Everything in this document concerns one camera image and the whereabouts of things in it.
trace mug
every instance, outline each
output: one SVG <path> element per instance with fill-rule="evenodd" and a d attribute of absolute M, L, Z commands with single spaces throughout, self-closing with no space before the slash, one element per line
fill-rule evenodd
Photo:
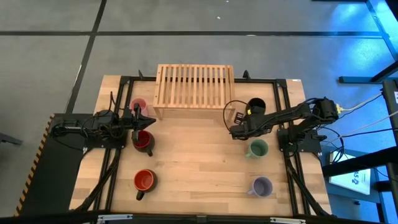
<path fill-rule="evenodd" d="M 134 140 L 134 132 L 131 135 L 132 144 L 139 152 L 146 152 L 149 156 L 153 156 L 152 150 L 155 147 L 155 138 L 148 131 L 138 132 L 138 141 Z"/>
<path fill-rule="evenodd" d="M 145 193 L 152 191 L 157 185 L 157 176 L 154 171 L 144 169 L 138 171 L 134 177 L 134 186 L 138 190 L 137 200 L 141 200 Z"/>
<path fill-rule="evenodd" d="M 130 103 L 130 109 L 131 109 L 131 113 L 135 114 L 134 112 L 134 105 L 138 103 L 139 107 L 141 108 L 141 115 L 143 116 L 148 116 L 148 106 L 147 106 L 147 102 L 145 102 L 144 99 L 142 98 L 135 98 L 131 101 Z"/>
<path fill-rule="evenodd" d="M 250 114 L 264 114 L 266 112 L 266 102 L 260 98 L 252 98 L 246 105 L 245 113 Z"/>
<path fill-rule="evenodd" d="M 268 153 L 268 144 L 261 139 L 252 141 L 248 147 L 246 157 L 260 158 Z"/>
<path fill-rule="evenodd" d="M 253 181 L 251 190 L 248 194 L 254 194 L 257 197 L 268 197 L 272 193 L 272 182 L 267 177 L 258 177 Z"/>

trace wooden crate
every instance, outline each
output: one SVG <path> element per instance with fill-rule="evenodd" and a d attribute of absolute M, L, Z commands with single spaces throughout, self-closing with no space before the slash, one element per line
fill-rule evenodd
<path fill-rule="evenodd" d="M 233 100 L 232 65 L 159 65 L 157 69 L 154 109 L 222 110 Z"/>

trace black mug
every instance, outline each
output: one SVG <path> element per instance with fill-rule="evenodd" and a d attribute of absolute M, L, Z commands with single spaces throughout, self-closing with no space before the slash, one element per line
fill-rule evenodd
<path fill-rule="evenodd" d="M 146 152 L 149 156 L 153 156 L 152 150 L 155 147 L 155 138 L 148 131 L 138 132 L 138 141 L 134 140 L 134 132 L 131 136 L 132 144 L 139 152 Z"/>
<path fill-rule="evenodd" d="M 251 114 L 264 114 L 266 112 L 266 102 L 260 98 L 252 98 L 246 105 L 246 114 L 248 110 L 250 110 Z"/>
<path fill-rule="evenodd" d="M 141 200 L 145 193 L 152 191 L 157 185 L 157 176 L 154 171 L 144 169 L 138 171 L 134 177 L 134 186 L 138 190 L 136 199 Z"/>

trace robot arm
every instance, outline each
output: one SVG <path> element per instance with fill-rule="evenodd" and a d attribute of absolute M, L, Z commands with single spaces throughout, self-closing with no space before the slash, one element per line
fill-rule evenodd
<path fill-rule="evenodd" d="M 271 114 L 252 113 L 246 115 L 240 125 L 230 127 L 233 139 L 247 140 L 268 134 L 277 124 L 304 119 L 300 124 L 288 128 L 289 141 L 296 142 L 303 138 L 306 132 L 320 124 L 331 124 L 338 119 L 336 105 L 327 98 L 312 98 L 286 110 Z"/>
<path fill-rule="evenodd" d="M 141 114 L 138 104 L 134 105 L 135 114 L 130 108 L 126 108 L 123 116 L 110 110 L 103 110 L 87 119 L 83 124 L 77 121 L 58 121 L 50 128 L 50 135 L 53 137 L 66 134 L 82 134 L 87 139 L 102 141 L 114 141 L 123 137 L 125 130 L 133 130 L 133 138 L 137 139 L 137 133 L 156 122 L 154 118 L 148 118 Z"/>

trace pink mug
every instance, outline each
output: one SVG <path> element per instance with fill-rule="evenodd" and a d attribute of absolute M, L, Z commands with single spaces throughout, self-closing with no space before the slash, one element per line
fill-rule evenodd
<path fill-rule="evenodd" d="M 134 114 L 134 105 L 138 103 L 139 107 L 141 108 L 141 114 L 143 116 L 148 116 L 148 106 L 144 99 L 142 98 L 135 98 L 130 103 L 131 113 Z"/>

